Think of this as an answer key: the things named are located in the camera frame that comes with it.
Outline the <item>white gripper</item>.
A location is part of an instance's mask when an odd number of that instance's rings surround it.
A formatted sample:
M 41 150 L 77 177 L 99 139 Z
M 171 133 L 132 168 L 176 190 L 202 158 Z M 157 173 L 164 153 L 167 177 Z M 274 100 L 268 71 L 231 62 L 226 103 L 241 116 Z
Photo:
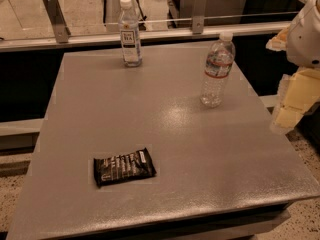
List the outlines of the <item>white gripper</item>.
M 266 48 L 276 52 L 286 50 L 287 59 L 302 66 L 292 76 L 282 76 L 272 112 L 270 130 L 287 134 L 320 99 L 319 0 L 308 0 L 290 27 L 272 37 Z

